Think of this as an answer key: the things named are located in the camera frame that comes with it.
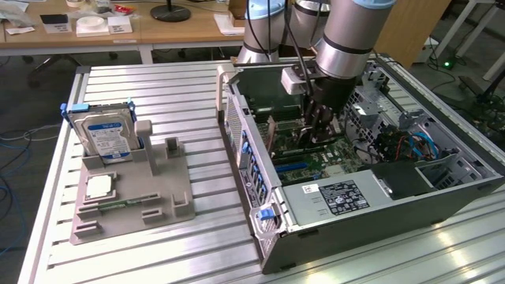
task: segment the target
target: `gray carpet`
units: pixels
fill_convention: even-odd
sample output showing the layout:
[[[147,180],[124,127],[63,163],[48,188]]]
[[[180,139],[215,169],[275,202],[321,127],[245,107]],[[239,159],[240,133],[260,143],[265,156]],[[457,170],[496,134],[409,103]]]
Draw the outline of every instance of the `gray carpet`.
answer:
[[[453,22],[454,19],[450,18],[438,23],[433,32],[434,37],[444,37]],[[464,25],[456,38],[450,42],[452,47],[457,45],[457,42],[470,28],[469,25]],[[505,44],[500,40],[486,34],[481,34],[465,56],[468,65],[456,66],[450,73],[454,76],[470,76],[482,87],[486,87],[489,83],[481,80],[481,76],[485,74],[504,50]],[[179,50],[157,52],[156,61],[180,62],[220,59],[216,49],[213,49],[212,53],[209,49],[188,49],[184,59],[177,56],[177,51]],[[239,48],[224,48],[224,51],[228,56],[236,56]],[[450,51],[446,51],[442,58],[448,56],[449,53]],[[75,57],[84,65],[89,66],[140,64],[137,52],[124,51],[117,54],[117,60],[111,60],[107,53],[77,54]],[[47,56],[35,56],[33,58],[35,62],[25,64],[20,57],[12,57],[8,64],[0,67],[0,133],[11,130],[33,129],[43,125],[61,122],[59,105],[68,100],[75,67],[65,61],[56,63],[37,77],[41,86],[37,89],[29,89],[25,81],[27,74],[32,68],[45,60]],[[5,57],[0,57],[0,64],[5,60]],[[410,68],[410,72],[428,87],[450,79],[449,76],[433,71],[422,64],[414,65]],[[438,92],[457,98],[461,94],[457,88],[457,82],[440,87]],[[33,137],[49,137],[55,135],[57,131],[57,128],[52,128],[51,130],[41,131]],[[12,143],[12,145],[23,146],[25,143],[27,141],[21,140]],[[32,157],[29,162],[13,176],[7,178],[19,197],[20,206],[27,219],[28,234],[16,245],[15,250],[0,256],[0,283],[16,283],[17,281],[25,253],[24,248],[36,217],[55,143],[56,140],[33,142],[31,145]],[[16,155],[16,151],[17,150],[0,147],[0,164],[4,164],[12,155]],[[0,214],[5,211],[5,207],[7,202],[1,202]],[[9,246],[19,232],[20,218],[16,209],[12,208],[7,218],[0,222],[0,251],[1,248]]]

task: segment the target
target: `black lamp base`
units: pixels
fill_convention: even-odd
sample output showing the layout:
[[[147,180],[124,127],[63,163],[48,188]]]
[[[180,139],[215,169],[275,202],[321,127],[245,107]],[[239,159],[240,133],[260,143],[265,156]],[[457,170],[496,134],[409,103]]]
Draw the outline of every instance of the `black lamp base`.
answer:
[[[176,5],[172,5],[172,11],[169,11],[168,6],[161,5],[151,9],[151,16],[163,22],[181,22],[189,19],[191,11]]]

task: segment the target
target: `tape roll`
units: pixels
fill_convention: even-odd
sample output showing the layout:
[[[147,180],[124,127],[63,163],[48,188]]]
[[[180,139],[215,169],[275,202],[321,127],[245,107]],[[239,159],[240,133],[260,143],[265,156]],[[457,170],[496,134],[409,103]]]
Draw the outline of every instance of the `tape roll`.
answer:
[[[84,5],[85,0],[67,0],[67,6],[72,8],[79,8]]]
[[[77,20],[77,27],[85,28],[88,31],[100,30],[105,25],[105,20],[100,17],[91,16]]]

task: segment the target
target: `aluminum workbench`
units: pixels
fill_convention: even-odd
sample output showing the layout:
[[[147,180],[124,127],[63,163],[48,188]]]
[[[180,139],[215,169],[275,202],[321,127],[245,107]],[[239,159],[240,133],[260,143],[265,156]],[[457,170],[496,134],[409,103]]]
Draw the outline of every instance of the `aluminum workbench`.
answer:
[[[64,123],[20,283],[502,282],[504,190],[429,228],[287,272],[261,274],[216,121],[221,63],[93,67],[76,75],[71,104],[123,102],[132,97],[139,119],[153,122],[153,143],[173,136],[185,143],[197,216],[167,227],[71,245],[83,147]],[[402,69],[401,74],[424,88]]]

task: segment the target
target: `power supply label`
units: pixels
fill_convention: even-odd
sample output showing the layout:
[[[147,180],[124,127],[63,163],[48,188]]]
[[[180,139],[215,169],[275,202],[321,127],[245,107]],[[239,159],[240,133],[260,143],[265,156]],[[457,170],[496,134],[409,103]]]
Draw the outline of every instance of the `power supply label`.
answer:
[[[128,139],[121,136],[120,122],[89,125],[88,131],[101,157],[115,159],[129,155]]]
[[[353,180],[321,186],[319,189],[335,215],[370,207]]]

